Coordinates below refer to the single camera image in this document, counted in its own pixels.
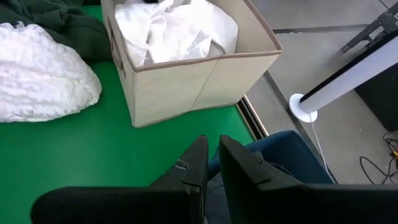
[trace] box handle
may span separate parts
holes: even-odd
[[[112,50],[113,62],[116,65],[116,67],[118,68],[118,70],[123,72],[124,78],[126,78],[126,73],[123,70],[123,61],[121,59],[122,57],[120,55],[119,48],[116,45],[116,41],[114,40],[113,29],[112,29],[111,21],[109,20],[109,18],[108,18],[108,27],[111,31],[111,50]]]

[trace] gray floor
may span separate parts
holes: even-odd
[[[273,29],[367,24],[386,7],[378,0],[252,0]],[[387,6],[397,0],[383,0]],[[279,34],[284,53],[269,69],[286,99],[306,93],[364,50],[365,43],[344,55],[337,51],[359,30],[317,34]],[[270,133],[295,126],[261,78],[248,93]],[[310,124],[302,124],[315,142]],[[341,184],[369,184],[359,166],[366,156],[386,170],[389,149],[382,139],[387,131],[354,92],[322,108],[314,123],[326,161]],[[365,168],[375,182],[382,180],[373,167]]]

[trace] white cable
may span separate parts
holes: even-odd
[[[325,156],[323,156],[321,144],[319,143],[319,139],[318,139],[318,136],[317,136],[317,132],[315,131],[315,127],[313,126],[312,116],[309,115],[309,117],[310,117],[310,121],[311,121],[312,130],[313,130],[313,133],[314,133],[314,135],[315,135],[315,139],[317,140],[317,143],[318,143],[319,151],[321,152],[322,161],[323,161],[323,165],[325,166],[326,173],[329,175],[331,181],[333,181],[333,183],[335,183],[334,178],[333,178],[333,177],[330,175],[330,173],[329,173],[329,169],[328,169],[328,166],[327,166],[327,164],[326,164]]]

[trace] stand base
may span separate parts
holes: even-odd
[[[300,93],[293,94],[289,99],[289,108],[297,119],[306,123],[311,123],[311,121],[314,122],[318,117],[318,112],[307,113],[301,109],[300,99],[303,96],[304,95]]]

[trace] dark green fabric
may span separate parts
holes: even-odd
[[[81,9],[81,0],[0,1],[0,23],[43,27],[54,41],[75,49],[86,61],[111,60],[111,47],[101,21]]]

